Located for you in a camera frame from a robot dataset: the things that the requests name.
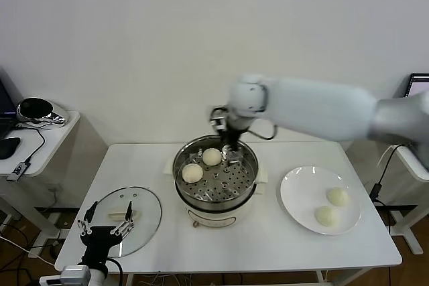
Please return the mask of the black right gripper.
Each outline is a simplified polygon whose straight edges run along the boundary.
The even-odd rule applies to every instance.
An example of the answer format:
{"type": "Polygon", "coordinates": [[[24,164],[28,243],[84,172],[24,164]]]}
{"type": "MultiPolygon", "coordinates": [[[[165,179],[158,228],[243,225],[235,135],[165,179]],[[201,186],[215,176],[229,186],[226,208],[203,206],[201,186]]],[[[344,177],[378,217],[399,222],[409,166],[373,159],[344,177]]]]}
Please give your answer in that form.
{"type": "Polygon", "coordinates": [[[244,130],[237,130],[234,128],[227,127],[221,132],[221,140],[225,145],[221,149],[222,163],[225,166],[230,165],[231,151],[233,152],[233,163],[241,165],[245,161],[245,152],[242,149],[238,149],[238,142],[244,134],[244,130]]]}

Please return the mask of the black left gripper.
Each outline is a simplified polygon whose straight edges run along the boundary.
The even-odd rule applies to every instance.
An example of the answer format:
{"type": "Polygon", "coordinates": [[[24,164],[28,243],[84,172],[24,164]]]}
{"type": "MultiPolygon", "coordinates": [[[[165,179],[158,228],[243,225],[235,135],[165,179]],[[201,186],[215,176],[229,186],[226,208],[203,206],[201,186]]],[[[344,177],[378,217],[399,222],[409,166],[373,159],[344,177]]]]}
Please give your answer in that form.
{"type": "Polygon", "coordinates": [[[128,203],[124,220],[115,228],[113,226],[95,226],[91,229],[90,224],[95,215],[98,202],[95,201],[88,208],[82,219],[77,220],[80,233],[80,240],[86,247],[81,264],[89,268],[101,268],[105,266],[109,251],[114,246],[119,245],[134,227],[133,223],[133,202],[128,203]]]}

